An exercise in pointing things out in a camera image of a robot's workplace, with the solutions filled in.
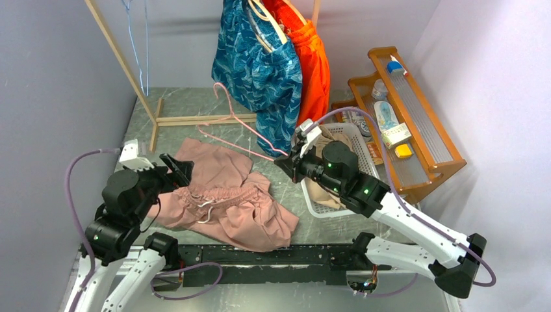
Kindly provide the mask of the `pink shorts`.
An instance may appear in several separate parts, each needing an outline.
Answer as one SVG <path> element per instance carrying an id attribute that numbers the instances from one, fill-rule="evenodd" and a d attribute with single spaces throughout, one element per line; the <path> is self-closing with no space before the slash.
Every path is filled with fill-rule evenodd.
<path id="1" fill-rule="evenodd" d="M 290 246 L 299 218 L 269 193 L 271 182 L 253 161 L 223 146 L 193 138 L 175 158 L 192 161 L 189 186 L 161 194 L 148 217 L 171 229 L 187 229 L 253 252 Z"/>

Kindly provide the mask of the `pink hanger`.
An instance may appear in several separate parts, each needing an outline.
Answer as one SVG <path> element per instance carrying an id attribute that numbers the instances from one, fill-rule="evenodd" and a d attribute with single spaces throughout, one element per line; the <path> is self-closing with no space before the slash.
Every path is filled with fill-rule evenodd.
<path id="1" fill-rule="evenodd" d="M 269 156 L 265 156 L 263 154 L 260 154 L 260 153 L 257 153 L 255 151 L 252 151 L 251 148 L 244 148 L 242 146 L 239 146 L 239 145 L 236 145 L 232 142 L 229 142 L 229 141 L 226 141 L 218 136 L 214 136 L 208 132 L 205 132 L 202 128 L 202 126 L 211 126 L 211 125 L 219 125 L 219 124 L 231 124 L 231 123 L 237 123 L 237 124 L 240 124 L 243 128 L 249 130 L 251 133 L 253 133 L 257 138 L 261 139 L 263 142 L 267 143 L 268 144 L 268 147 L 280 154 L 280 155 L 284 155 L 284 156 L 288 156 L 288 153 L 281 150 L 281 149 L 277 149 L 275 148 L 275 146 L 264 136 L 262 136 L 260 133 L 258 133 L 255 129 L 253 129 L 251 126 L 249 126 L 242 118 L 238 117 L 236 114 L 235 114 L 235 111 L 233 109 L 233 105 L 232 105 L 232 101 L 231 101 L 231 96 L 227 90 L 227 88 L 220 82 L 216 82 L 213 84 L 212 86 L 213 88 L 213 92 L 214 92 L 214 95 L 218 98 L 218 89 L 222 89 L 225 93 L 225 98 L 227 100 L 227 104 L 228 104 L 228 107 L 229 107 L 229 114 L 228 115 L 223 115 L 222 117 L 219 117 L 217 119 L 214 119 L 214 120 L 209 120 L 207 122 L 203 122 L 203 123 L 199 123 L 197 124 L 196 126 L 196 129 L 203 135 L 203 136 L 206 136 L 207 138 L 211 138 L 211 139 L 214 139 L 218 142 L 221 142 L 221 143 L 224 143 L 228 146 L 231 146 L 231 147 L 234 147 L 240 151 L 245 151 L 249 154 L 252 154 L 254 156 L 258 156 L 262 159 L 266 159 L 270 162 L 274 162 L 274 159 L 273 158 L 270 158 Z"/>

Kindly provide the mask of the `blue patterned shorts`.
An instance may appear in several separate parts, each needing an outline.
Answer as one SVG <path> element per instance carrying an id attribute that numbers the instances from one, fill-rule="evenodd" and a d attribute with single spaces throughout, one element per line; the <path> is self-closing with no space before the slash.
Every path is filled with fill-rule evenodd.
<path id="1" fill-rule="evenodd" d="M 276 47 L 273 53 L 267 53 L 258 43 L 253 21 Z M 227 88 L 233 99 L 256 114 L 258 133 L 275 148 L 290 151 L 303 86 L 299 58 L 290 38 L 281 45 L 272 26 L 255 15 L 247 1 L 222 4 L 211 75 Z M 261 139 L 257 143 L 267 155 L 280 156 Z"/>

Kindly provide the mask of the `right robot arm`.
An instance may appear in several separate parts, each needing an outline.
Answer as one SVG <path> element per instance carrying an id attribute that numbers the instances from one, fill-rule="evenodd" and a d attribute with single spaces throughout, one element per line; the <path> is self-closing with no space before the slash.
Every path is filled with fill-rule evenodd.
<path id="1" fill-rule="evenodd" d="M 391 187 L 359 169 L 358 156 L 340 141 L 333 141 L 316 156 L 312 148 L 301 153 L 296 146 L 275 165 L 295 183 L 305 178 L 339 197 L 349 211 L 397 230 L 413 241 L 395 243 L 370 233 L 360 233 L 351 250 L 351 262 L 359 269 L 389 265 L 433 280 L 445 293 L 466 299 L 480 266 L 487 241 L 480 234 L 454 231 L 403 201 Z"/>

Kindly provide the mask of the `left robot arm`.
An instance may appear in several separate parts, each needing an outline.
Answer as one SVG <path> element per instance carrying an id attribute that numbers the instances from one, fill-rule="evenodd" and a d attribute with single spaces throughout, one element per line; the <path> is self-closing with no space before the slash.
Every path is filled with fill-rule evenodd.
<path id="1" fill-rule="evenodd" d="M 167 153 L 160 155 L 164 165 L 148 159 L 127 156 L 126 149 L 105 149 L 120 154 L 123 170 L 113 173 L 102 190 L 103 203 L 94 221 L 83 228 L 70 190 L 70 175 L 80 157 L 66 170 L 66 199 L 73 222 L 82 238 L 79 271 L 66 311 L 126 311 L 157 273 L 179 264 L 177 239 L 160 233 L 150 235 L 135 266 L 113 292 L 110 286 L 131 246 L 142 233 L 140 226 L 153 205 L 160 205 L 160 194 L 189 186 L 192 161 L 178 161 Z"/>

